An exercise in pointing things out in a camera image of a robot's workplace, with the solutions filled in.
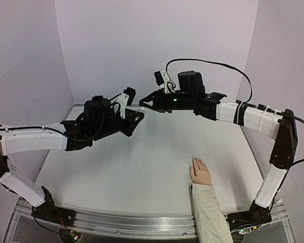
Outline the clear nail polish bottle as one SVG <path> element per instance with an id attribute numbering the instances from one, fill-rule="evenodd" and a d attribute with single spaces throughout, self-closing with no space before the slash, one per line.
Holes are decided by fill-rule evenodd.
<path id="1" fill-rule="evenodd" d="M 139 107 L 136 111 L 137 111 L 137 112 L 141 112 L 141 113 L 143 113 L 143 114 L 146 114 L 146 110 L 145 110 L 144 107 Z"/>

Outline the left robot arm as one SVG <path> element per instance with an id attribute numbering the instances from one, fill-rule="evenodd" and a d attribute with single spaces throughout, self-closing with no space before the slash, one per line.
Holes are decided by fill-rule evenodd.
<path id="1" fill-rule="evenodd" d="M 48 189 L 25 177 L 8 156 L 40 150 L 77 151 L 118 132 L 133 135 L 145 112 L 128 108 L 128 98 L 111 102 L 103 96 L 87 101 L 74 120 L 46 126 L 4 126 L 0 122 L 0 184 L 24 198 L 47 221 L 58 217 L 58 209 Z"/>

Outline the beige sleeved forearm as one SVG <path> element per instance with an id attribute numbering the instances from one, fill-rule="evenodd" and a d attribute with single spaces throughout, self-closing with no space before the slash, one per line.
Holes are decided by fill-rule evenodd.
<path id="1" fill-rule="evenodd" d="M 199 242 L 233 242 L 213 186 L 193 183 L 192 199 Z"/>

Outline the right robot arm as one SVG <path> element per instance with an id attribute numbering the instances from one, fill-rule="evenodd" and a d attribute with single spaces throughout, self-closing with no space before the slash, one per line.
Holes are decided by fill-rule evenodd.
<path id="1" fill-rule="evenodd" d="M 242 127 L 256 158 L 267 158 L 270 163 L 254 200 L 257 206 L 267 208 L 294 163 L 298 144 L 294 112 L 233 101 L 222 93 L 207 93 L 202 75 L 196 71 L 178 74 L 177 91 L 170 89 L 166 71 L 156 71 L 154 75 L 159 89 L 140 99 L 140 106 L 160 113 L 191 110 L 196 116 Z"/>

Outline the mannequin hand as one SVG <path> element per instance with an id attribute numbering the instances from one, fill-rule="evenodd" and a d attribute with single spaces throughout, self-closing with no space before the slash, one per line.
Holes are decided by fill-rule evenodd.
<path id="1" fill-rule="evenodd" d="M 193 157 L 193 165 L 189 167 L 189 174 L 191 181 L 194 184 L 200 185 L 212 185 L 211 174 L 206 166 L 206 164 L 199 158 Z"/>

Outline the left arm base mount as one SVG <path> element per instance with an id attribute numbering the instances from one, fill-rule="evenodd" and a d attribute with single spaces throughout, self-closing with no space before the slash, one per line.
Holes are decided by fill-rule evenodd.
<path id="1" fill-rule="evenodd" d="M 76 212 L 71 209 L 56 206 L 50 191 L 44 186 L 42 186 L 42 191 L 44 193 L 44 202 L 38 207 L 32 208 L 31 215 L 35 219 L 62 224 L 64 226 L 73 226 Z"/>

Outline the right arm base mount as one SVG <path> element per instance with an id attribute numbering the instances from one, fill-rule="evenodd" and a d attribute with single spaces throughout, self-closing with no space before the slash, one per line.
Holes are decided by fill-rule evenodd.
<path id="1" fill-rule="evenodd" d="M 239 230 L 248 227 L 261 226 L 262 224 L 270 223 L 272 204 L 264 208 L 252 202 L 249 210 L 227 215 L 227 223 L 230 231 Z"/>

